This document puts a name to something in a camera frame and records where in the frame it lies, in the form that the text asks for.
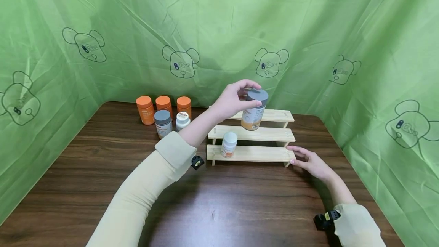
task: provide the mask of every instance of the person's right hand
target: person's right hand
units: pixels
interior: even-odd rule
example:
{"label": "person's right hand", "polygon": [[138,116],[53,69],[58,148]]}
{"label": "person's right hand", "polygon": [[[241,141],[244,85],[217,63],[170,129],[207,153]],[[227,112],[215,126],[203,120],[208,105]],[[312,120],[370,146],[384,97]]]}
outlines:
{"label": "person's right hand", "polygon": [[337,174],[332,170],[315,152],[308,151],[298,146],[288,146],[287,149],[293,151],[296,159],[290,160],[294,166],[307,170],[314,177],[327,183]]}
{"label": "person's right hand", "polygon": [[242,79],[233,84],[227,85],[220,97],[212,105],[211,109],[219,118],[219,122],[233,117],[239,111],[256,108],[262,105],[259,100],[242,101],[247,96],[248,89],[261,89],[261,85],[249,80]]}

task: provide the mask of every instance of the beige sleeve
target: beige sleeve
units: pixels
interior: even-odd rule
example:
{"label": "beige sleeve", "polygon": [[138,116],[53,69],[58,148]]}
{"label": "beige sleeve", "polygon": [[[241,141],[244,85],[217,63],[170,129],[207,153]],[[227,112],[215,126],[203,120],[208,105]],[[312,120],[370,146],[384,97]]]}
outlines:
{"label": "beige sleeve", "polygon": [[155,148],[122,183],[87,247],[137,247],[151,206],[188,170],[197,151],[176,132],[164,137]]}
{"label": "beige sleeve", "polygon": [[334,221],[335,234],[343,247],[385,247],[381,231],[367,209],[359,204],[334,207],[340,218]]}

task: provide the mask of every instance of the tiered wooden stand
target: tiered wooden stand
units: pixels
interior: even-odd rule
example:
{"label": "tiered wooden stand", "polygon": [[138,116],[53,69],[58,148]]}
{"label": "tiered wooden stand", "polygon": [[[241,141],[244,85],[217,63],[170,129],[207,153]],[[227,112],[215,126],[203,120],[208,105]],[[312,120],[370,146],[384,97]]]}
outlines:
{"label": "tiered wooden stand", "polygon": [[[230,119],[241,120],[242,112]],[[207,160],[212,161],[258,161],[258,162],[282,162],[288,167],[290,160],[295,158],[294,153],[285,149],[290,142],[295,142],[293,132],[286,128],[289,122],[294,122],[290,111],[265,109],[262,116],[263,122],[270,122],[270,127],[260,127],[255,131],[248,131],[241,126],[215,126],[207,135],[213,140],[213,145],[207,145]],[[225,158],[221,155],[221,146],[215,145],[216,140],[221,140],[226,132],[232,131],[238,136],[238,140],[272,141],[277,147],[267,146],[236,146],[233,157]]]}

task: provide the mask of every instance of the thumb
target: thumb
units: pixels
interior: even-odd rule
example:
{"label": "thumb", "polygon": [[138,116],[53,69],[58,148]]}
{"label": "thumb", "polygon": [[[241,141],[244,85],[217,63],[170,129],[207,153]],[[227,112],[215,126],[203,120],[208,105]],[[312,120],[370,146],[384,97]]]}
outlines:
{"label": "thumb", "polygon": [[259,100],[250,100],[250,101],[241,101],[240,102],[240,111],[243,111],[245,109],[252,109],[252,108],[256,108],[262,105],[262,102],[260,102]]}
{"label": "thumb", "polygon": [[297,159],[292,159],[290,160],[290,163],[294,166],[298,166],[301,167],[302,169],[305,169],[308,171],[308,167],[309,167],[309,163],[308,162],[304,162],[304,161],[300,161]]}

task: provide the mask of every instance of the gray-capped bottle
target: gray-capped bottle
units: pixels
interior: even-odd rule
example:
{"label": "gray-capped bottle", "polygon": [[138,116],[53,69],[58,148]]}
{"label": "gray-capped bottle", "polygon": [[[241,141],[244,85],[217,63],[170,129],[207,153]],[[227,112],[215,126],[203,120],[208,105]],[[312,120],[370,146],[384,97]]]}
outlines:
{"label": "gray-capped bottle", "polygon": [[251,100],[259,100],[262,102],[262,105],[257,108],[244,110],[242,112],[241,126],[249,131],[254,131],[259,128],[261,124],[265,105],[268,100],[268,93],[262,89],[250,89],[247,93],[246,101]]}
{"label": "gray-capped bottle", "polygon": [[154,121],[160,139],[164,138],[165,136],[167,136],[167,134],[172,132],[171,113],[167,110],[157,111],[154,114]]}

